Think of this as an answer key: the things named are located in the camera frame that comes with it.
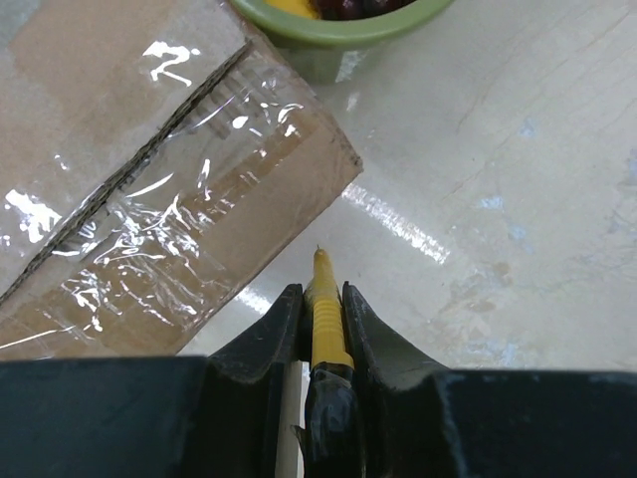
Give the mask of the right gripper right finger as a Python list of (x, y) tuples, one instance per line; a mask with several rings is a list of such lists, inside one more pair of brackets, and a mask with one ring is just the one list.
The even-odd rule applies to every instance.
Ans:
[(353, 284), (342, 287), (368, 477), (441, 477), (446, 452), (433, 374), (443, 365), (383, 322)]

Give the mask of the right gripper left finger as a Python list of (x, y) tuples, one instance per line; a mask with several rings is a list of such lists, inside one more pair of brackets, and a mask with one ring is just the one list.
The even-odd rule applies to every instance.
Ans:
[(203, 468), (207, 477), (296, 477), (303, 288), (287, 286), (267, 313), (210, 357)]

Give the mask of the yellow black utility knife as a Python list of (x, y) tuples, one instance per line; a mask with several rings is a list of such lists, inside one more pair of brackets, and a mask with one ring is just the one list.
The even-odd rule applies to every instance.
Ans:
[(311, 314), (310, 382), (303, 426), (294, 428), (306, 477), (365, 475), (364, 436), (355, 387), (354, 359), (347, 349), (343, 305), (327, 252), (318, 247), (304, 292)]

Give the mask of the brown cardboard express box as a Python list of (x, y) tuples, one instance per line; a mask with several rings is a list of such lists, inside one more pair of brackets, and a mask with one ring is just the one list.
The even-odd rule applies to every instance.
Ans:
[(1, 5), (1, 357), (172, 355), (362, 170), (226, 1)]

